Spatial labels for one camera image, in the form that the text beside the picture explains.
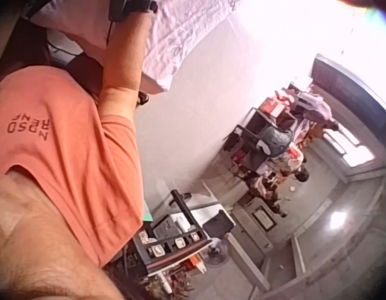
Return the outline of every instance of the white bed sheet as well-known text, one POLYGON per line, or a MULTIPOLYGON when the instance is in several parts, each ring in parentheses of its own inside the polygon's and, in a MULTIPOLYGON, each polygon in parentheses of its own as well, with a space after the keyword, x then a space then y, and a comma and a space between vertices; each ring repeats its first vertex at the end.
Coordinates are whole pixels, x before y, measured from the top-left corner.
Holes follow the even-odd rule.
MULTIPOLYGON (((169 90, 185 57, 240 0, 158 0, 146 45, 141 90, 169 90)), ((31 21, 62 31, 101 64, 110 27, 109 0, 52 0, 31 21)))

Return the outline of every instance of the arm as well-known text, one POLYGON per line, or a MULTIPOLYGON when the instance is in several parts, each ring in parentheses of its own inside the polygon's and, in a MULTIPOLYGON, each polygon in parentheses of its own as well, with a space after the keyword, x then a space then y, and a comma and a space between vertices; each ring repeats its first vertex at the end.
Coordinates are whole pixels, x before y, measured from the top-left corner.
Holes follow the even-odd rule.
POLYGON ((133 121, 151 13, 133 12, 116 27, 104 58, 99 114, 133 121))

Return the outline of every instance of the ceiling light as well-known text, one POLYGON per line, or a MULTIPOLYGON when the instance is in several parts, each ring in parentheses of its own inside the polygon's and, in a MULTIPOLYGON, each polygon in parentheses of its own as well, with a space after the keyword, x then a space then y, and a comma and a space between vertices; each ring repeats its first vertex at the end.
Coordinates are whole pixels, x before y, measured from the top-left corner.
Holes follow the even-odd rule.
POLYGON ((337 229, 344 225, 347 214, 345 212, 335 211, 330 217, 330 228, 337 229))

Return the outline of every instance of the forearm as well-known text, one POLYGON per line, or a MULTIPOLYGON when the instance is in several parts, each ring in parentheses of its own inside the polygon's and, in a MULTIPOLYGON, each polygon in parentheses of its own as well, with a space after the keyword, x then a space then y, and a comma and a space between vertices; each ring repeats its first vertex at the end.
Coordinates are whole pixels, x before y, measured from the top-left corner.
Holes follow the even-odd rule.
POLYGON ((120 23, 106 50, 103 89, 139 91, 151 13, 131 13, 120 23))

